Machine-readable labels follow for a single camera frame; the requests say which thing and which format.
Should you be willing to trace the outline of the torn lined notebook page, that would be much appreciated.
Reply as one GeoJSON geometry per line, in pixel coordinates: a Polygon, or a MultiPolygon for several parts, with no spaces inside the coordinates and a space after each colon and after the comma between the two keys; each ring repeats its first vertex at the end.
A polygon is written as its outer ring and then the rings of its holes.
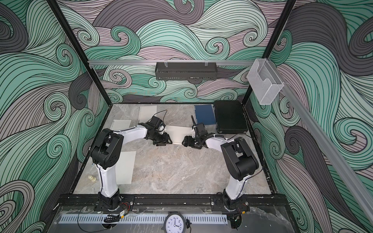
{"type": "Polygon", "coordinates": [[[112,131],[122,131],[130,128],[131,120],[117,120],[115,119],[110,127],[112,131]]]}

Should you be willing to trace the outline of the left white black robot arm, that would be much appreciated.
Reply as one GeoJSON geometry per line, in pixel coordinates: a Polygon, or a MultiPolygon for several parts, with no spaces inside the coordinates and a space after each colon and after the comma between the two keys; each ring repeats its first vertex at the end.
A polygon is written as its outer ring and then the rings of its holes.
{"type": "Polygon", "coordinates": [[[153,126],[141,123],[121,131],[103,129],[90,150],[89,156],[97,168],[101,183],[99,200],[108,211],[115,211],[120,206],[116,163],[119,161],[122,146],[137,139],[151,140],[155,146],[173,143],[169,134],[161,133],[153,126]]]}

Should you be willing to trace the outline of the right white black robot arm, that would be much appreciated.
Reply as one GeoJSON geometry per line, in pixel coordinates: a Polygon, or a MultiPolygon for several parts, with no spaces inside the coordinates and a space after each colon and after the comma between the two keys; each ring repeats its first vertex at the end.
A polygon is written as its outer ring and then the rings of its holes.
{"type": "Polygon", "coordinates": [[[222,193],[226,209],[233,210],[242,197],[246,182],[259,169],[259,162],[253,151],[242,137],[225,138],[222,135],[207,134],[205,136],[186,136],[182,141],[185,147],[214,149],[222,153],[230,174],[227,187],[222,193]]]}

